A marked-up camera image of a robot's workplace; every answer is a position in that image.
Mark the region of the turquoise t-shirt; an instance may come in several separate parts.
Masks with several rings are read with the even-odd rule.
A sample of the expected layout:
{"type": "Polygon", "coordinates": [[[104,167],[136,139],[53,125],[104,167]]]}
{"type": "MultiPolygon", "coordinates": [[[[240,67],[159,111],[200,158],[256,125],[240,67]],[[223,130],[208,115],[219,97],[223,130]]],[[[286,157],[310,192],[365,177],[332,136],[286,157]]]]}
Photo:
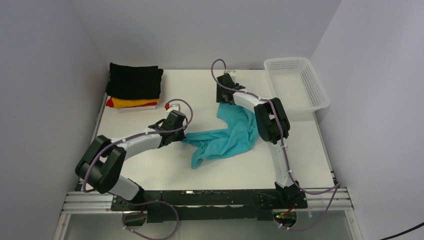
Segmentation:
{"type": "Polygon", "coordinates": [[[227,124],[227,128],[191,132],[183,142],[196,147],[191,157],[191,168],[198,168],[203,161],[234,157],[250,151],[258,136],[255,114],[238,105],[221,103],[216,117],[227,124]]]}

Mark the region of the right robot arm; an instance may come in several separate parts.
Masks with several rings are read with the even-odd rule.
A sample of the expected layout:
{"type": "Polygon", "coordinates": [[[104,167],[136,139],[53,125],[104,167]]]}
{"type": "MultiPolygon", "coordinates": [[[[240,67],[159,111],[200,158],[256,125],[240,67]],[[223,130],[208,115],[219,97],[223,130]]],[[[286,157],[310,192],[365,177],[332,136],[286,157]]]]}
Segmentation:
{"type": "Polygon", "coordinates": [[[281,100],[262,98],[234,82],[229,73],[213,78],[217,83],[216,101],[242,107],[254,114],[259,136],[267,142],[275,170],[275,193],[271,202],[279,208],[306,209],[305,193],[289,178],[288,154],[284,141],[289,136],[291,125],[281,100]]]}

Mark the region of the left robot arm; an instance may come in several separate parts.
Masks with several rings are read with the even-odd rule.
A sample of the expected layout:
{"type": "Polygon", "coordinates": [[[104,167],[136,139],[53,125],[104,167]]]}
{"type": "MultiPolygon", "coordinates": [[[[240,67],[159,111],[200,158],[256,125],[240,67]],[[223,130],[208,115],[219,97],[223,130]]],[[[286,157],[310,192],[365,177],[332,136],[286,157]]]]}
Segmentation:
{"type": "Polygon", "coordinates": [[[148,126],[146,131],[115,140],[99,135],[94,138],[75,167],[75,174],[95,191],[110,193],[132,204],[146,202],[145,190],[123,177],[124,162],[138,154],[165,147],[185,138],[185,114],[171,110],[167,118],[148,126]]]}

